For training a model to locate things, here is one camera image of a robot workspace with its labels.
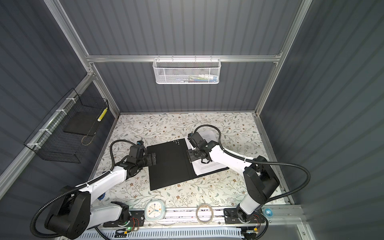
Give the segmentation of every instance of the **stack of paper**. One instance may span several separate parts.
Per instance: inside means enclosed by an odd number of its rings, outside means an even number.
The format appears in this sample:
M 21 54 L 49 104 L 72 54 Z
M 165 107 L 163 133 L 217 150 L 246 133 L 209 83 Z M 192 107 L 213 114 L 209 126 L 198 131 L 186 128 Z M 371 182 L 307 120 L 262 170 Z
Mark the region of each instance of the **stack of paper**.
M 210 141 L 217 142 L 216 136 L 212 130 L 205 131 L 205 132 L 199 132 L 199 134 L 207 142 L 210 142 Z M 192 149 L 192 145 L 188 141 L 188 137 L 185 137 L 184 139 L 185 139 L 185 142 L 187 143 L 188 149 Z M 210 163 L 204 164 L 204 163 L 201 163 L 201 160 L 193 161 L 192 166 L 193 166 L 193 169 L 194 169 L 196 175 L 198 175 L 198 176 L 227 167 L 221 163 L 213 162 L 213 161 Z

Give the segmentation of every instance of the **wire mesh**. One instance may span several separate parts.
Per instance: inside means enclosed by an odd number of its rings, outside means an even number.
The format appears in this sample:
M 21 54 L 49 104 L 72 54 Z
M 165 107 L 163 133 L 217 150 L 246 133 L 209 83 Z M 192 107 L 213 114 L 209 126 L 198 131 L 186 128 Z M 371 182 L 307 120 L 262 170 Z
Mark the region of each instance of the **wire mesh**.
M 161 62 L 153 61 L 158 84 L 217 84 L 221 62 Z
M 28 138 L 24 145 L 43 160 L 80 163 L 102 122 L 98 118 L 107 107 L 106 99 L 76 95 L 63 109 L 56 110 L 59 114 L 47 128 L 39 130 L 43 133 L 35 143 L 27 143 Z M 92 119 L 87 124 L 87 133 L 66 132 L 70 121 L 79 113 Z

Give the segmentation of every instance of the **floral pattern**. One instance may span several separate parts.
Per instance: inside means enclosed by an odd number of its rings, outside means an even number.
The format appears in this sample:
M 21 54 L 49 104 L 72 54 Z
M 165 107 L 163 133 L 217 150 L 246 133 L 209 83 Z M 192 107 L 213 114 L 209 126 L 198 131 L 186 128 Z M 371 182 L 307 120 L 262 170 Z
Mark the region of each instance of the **floral pattern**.
M 109 144 L 117 139 L 132 142 L 143 140 L 145 146 L 184 138 L 202 124 L 211 124 L 222 132 L 222 144 L 229 150 L 243 155 L 266 158 L 252 113 L 198 113 L 198 114 L 138 114 L 121 115 L 113 130 Z M 211 130 L 202 127 L 201 131 Z M 124 142 L 114 144 L 115 161 L 129 152 L 130 145 Z M 99 163 L 96 175 L 101 175 L 111 167 L 109 148 Z M 232 170 L 221 171 L 154 191 L 149 190 L 148 167 L 127 181 L 106 192 L 103 200 L 93 205 L 109 204 L 111 201 L 127 203 L 131 209 L 142 209 L 152 199 L 162 199 L 167 207 L 196 207 L 201 203 L 210 206 L 235 206 L 247 193 L 244 178 Z M 277 189 L 272 196 L 281 194 Z M 285 204 L 277 199 L 268 204 Z

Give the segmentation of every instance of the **yellow marker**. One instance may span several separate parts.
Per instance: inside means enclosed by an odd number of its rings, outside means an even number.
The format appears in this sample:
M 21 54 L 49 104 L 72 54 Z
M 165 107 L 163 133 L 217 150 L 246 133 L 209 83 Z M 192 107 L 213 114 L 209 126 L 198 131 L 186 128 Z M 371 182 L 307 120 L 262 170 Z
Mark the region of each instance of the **yellow marker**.
M 97 121 L 98 122 L 100 122 L 102 119 L 103 119 L 103 117 L 105 116 L 105 114 L 107 113 L 107 110 L 108 110 L 108 108 L 105 108 L 104 109 L 104 111 L 102 112 L 102 114 L 99 116 L 99 118 L 97 119 Z

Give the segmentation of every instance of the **black mounting plate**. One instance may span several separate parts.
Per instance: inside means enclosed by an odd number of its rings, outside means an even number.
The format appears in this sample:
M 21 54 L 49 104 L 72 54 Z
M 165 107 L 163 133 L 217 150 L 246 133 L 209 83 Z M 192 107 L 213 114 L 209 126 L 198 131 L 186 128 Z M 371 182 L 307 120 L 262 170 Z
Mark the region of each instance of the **black mounting plate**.
M 242 224 L 243 223 L 237 217 L 237 210 L 236 210 L 236 208 L 234 208 L 234 207 L 226 208 L 226 209 L 223 209 L 223 211 L 224 212 L 227 211 L 229 213 L 228 214 L 229 216 L 224 218 L 225 219 L 225 224 Z M 262 217 L 257 214 L 257 212 L 254 213 L 254 215 L 257 215 L 258 217 L 257 216 L 253 216 L 249 220 L 249 222 L 247 222 L 247 223 L 255 223 L 255 224 L 257 224 L 257 223 L 264 223 L 265 222 L 264 219 L 262 219 Z
M 139 220 L 139 227 L 144 226 L 144 211 L 129 211 L 131 213 L 131 216 L 134 218 L 137 218 Z M 113 221 L 113 222 L 105 222 L 103 223 L 103 227 L 119 227 L 118 226 L 119 221 Z M 126 227 L 133 227 L 133 221 L 131 220 Z

